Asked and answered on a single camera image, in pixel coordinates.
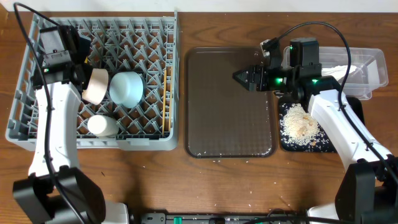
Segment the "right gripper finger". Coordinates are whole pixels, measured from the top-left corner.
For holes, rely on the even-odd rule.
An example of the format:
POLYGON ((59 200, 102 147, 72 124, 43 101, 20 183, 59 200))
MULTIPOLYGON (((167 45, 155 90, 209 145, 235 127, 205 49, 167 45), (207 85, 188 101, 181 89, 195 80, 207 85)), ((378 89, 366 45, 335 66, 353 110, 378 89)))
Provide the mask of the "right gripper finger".
POLYGON ((246 76, 250 72, 251 72, 251 66, 249 65, 249 66, 244 67, 243 69, 238 70, 237 72, 234 72, 233 76, 238 76, 238 75, 241 75, 241 74, 246 76))
POLYGON ((240 85, 242 85, 245 89, 251 89, 251 82, 249 81, 249 78, 246 77, 245 73, 233 74, 233 79, 237 81, 240 85))

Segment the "white saucer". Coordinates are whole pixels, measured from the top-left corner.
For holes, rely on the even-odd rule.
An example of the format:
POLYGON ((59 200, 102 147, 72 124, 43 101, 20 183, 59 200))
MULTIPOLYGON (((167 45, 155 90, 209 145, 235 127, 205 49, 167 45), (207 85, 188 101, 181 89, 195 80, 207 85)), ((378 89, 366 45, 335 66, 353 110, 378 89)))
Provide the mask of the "white saucer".
POLYGON ((105 69, 94 68, 87 88, 82 93, 82 99, 98 105, 102 102, 108 89, 109 75, 105 69))

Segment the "light blue bowl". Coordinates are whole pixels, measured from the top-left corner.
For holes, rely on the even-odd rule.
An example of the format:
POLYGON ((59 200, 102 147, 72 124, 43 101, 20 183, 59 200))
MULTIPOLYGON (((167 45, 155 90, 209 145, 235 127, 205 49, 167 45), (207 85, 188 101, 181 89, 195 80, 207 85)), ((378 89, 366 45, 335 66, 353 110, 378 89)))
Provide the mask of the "light blue bowl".
POLYGON ((119 72, 109 84, 109 95, 117 105, 133 108, 139 104, 144 94, 144 82, 136 72, 119 72))

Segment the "white cup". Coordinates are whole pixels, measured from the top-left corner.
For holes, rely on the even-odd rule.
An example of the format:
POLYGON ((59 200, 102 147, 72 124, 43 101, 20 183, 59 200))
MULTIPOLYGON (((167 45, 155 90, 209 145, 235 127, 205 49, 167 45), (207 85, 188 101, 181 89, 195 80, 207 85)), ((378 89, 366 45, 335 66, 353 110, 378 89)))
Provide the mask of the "white cup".
POLYGON ((111 138, 119 132, 117 121, 104 115, 94 115, 87 122, 88 130, 97 137, 111 138))

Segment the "white paper napkin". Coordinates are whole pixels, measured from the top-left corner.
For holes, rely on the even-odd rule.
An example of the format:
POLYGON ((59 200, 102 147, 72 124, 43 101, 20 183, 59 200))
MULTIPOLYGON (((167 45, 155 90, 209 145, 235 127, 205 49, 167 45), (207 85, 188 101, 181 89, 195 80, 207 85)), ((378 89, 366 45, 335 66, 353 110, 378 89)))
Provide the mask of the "white paper napkin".
POLYGON ((322 68, 322 76, 332 76, 339 83, 342 83, 346 75, 347 68, 347 65, 337 65, 335 67, 322 68))

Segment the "long wooden chopstick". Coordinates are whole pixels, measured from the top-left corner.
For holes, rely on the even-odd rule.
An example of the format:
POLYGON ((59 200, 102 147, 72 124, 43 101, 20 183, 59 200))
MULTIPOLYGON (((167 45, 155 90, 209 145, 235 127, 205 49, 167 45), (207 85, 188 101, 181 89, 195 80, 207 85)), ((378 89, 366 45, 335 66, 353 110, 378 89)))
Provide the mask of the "long wooden chopstick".
POLYGON ((162 100, 162 136, 165 133, 165 106, 166 106, 166 92, 167 92, 167 68, 164 71, 163 82, 163 100, 162 100))

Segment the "short wooden chopstick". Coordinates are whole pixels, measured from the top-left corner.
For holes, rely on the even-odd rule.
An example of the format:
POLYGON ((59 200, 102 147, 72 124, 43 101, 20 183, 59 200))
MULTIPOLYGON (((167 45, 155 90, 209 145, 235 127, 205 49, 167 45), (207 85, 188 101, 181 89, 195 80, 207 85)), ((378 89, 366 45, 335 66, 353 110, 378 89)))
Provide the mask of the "short wooden chopstick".
POLYGON ((173 87, 173 67, 170 68, 170 100, 169 100, 169 132, 171 131, 172 127, 172 87, 173 87))

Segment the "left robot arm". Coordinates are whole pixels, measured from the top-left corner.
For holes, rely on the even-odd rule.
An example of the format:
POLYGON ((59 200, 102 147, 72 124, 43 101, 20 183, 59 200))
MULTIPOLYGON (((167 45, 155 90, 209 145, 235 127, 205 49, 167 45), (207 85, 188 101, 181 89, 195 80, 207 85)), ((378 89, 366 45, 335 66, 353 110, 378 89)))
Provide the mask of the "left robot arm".
POLYGON ((80 170, 76 146, 82 101, 101 103, 108 89, 105 69, 87 63, 91 41, 73 26, 41 29, 42 55, 30 82, 39 111, 35 155, 13 196, 33 223, 128 223, 127 206, 105 200, 80 170))

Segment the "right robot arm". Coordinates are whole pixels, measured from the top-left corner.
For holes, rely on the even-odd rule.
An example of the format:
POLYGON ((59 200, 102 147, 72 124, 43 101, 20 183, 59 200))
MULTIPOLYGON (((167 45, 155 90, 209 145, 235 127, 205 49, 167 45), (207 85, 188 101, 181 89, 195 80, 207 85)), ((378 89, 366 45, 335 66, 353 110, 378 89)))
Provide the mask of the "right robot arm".
POLYGON ((307 220, 397 223, 397 158, 367 130, 338 81, 322 75, 318 41, 292 39, 289 69, 281 66, 277 39, 264 41, 261 49, 269 64, 234 72, 233 79, 249 91, 292 94, 326 132, 346 169, 335 201, 310 208, 307 220))

